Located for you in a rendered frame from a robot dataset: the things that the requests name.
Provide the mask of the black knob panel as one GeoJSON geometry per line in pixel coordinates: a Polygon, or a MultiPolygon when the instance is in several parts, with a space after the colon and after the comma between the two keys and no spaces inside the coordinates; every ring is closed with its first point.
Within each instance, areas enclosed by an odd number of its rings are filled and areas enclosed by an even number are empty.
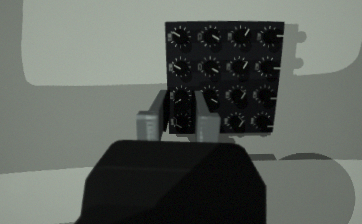
{"type": "Polygon", "coordinates": [[[284,25],[165,22],[169,134],[195,134],[192,91],[202,91],[209,112],[220,115],[220,133],[273,133],[284,25]]]}

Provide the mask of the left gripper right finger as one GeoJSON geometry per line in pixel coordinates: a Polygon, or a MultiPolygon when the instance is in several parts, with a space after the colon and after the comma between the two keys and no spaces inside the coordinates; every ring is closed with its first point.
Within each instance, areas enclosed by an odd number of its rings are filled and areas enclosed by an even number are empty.
{"type": "Polygon", "coordinates": [[[196,142],[219,143],[221,117],[210,113],[202,91],[192,91],[191,125],[196,142]]]}

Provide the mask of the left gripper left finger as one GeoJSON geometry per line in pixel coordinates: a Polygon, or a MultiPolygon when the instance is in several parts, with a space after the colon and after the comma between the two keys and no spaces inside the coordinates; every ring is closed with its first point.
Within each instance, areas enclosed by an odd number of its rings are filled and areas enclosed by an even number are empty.
{"type": "Polygon", "coordinates": [[[148,111],[136,115],[137,140],[161,141],[170,116],[170,90],[160,90],[148,111]]]}

